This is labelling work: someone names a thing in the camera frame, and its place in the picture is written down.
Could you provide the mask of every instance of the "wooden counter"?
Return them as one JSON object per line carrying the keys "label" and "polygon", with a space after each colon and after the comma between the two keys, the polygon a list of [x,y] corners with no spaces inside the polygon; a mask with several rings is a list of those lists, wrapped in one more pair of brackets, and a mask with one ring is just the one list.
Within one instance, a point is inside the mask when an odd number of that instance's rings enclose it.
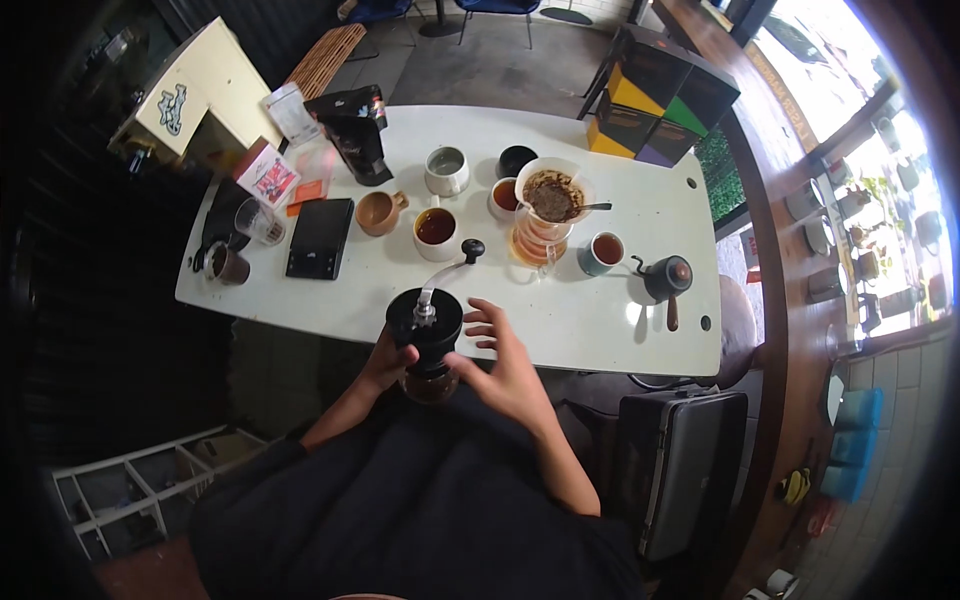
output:
{"label": "wooden counter", "polygon": [[810,179],[812,171],[787,114],[750,58],[693,0],[655,0],[654,11],[682,46],[730,73],[740,97],[721,121],[754,222],[766,343],[762,350],[763,391],[754,454],[747,483],[719,546],[697,578],[697,597],[742,598],[764,587],[778,567],[796,567],[805,544],[805,522],[780,551],[796,512],[773,498],[775,484],[804,460],[814,439],[820,472],[826,466],[832,431],[820,407],[828,373],[825,347],[830,323],[844,322],[841,300],[807,304],[806,279],[835,261],[814,255],[803,229],[787,213],[784,196]]}

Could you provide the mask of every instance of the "coffee grounds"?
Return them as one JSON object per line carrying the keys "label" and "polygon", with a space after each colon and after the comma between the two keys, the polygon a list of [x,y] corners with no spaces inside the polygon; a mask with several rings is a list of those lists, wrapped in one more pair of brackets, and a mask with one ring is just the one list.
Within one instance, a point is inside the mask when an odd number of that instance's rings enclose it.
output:
{"label": "coffee grounds", "polygon": [[537,216],[550,223],[563,223],[576,216],[575,208],[583,204],[583,195],[572,178],[559,171],[538,171],[523,185],[523,199]]}

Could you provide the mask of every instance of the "gray case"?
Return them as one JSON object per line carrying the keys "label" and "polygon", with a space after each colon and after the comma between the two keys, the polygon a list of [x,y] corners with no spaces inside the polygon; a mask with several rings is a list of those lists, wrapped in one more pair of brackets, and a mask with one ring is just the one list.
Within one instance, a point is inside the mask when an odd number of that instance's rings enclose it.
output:
{"label": "gray case", "polygon": [[649,561],[696,552],[730,511],[747,420],[739,392],[620,400],[611,510]]}

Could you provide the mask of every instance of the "brown ceramic cup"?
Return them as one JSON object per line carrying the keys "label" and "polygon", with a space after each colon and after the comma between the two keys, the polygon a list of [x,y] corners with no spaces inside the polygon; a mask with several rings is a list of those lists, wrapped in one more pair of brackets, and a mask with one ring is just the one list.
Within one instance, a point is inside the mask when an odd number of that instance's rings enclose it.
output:
{"label": "brown ceramic cup", "polygon": [[371,192],[357,205],[357,224],[367,235],[386,235],[396,227],[400,211],[409,205],[403,192],[396,192],[393,196],[386,192]]}

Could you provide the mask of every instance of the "kettle wooden handle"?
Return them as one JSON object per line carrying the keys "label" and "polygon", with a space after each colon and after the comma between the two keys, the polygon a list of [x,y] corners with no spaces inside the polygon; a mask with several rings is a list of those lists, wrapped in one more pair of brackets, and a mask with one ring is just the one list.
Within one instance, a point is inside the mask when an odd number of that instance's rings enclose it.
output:
{"label": "kettle wooden handle", "polygon": [[666,328],[670,331],[676,331],[680,325],[677,317],[677,295],[671,294],[670,300],[666,302]]}

